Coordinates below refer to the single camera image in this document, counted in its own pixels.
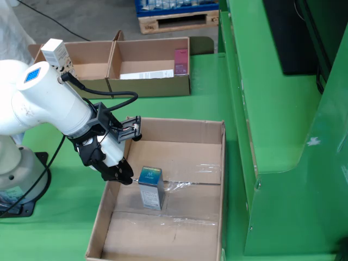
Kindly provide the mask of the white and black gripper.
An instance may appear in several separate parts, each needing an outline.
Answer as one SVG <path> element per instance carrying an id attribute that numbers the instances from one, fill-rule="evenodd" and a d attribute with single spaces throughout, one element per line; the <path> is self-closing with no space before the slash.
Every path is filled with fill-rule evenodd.
<path id="1" fill-rule="evenodd" d="M 104 135 L 87 133 L 78 138 L 68 136 L 68 139 L 73 143 L 83 165 L 101 172 L 104 181 L 132 184 L 132 167 L 123 158 L 124 141 L 118 143 L 111 132 L 106 132 Z"/>

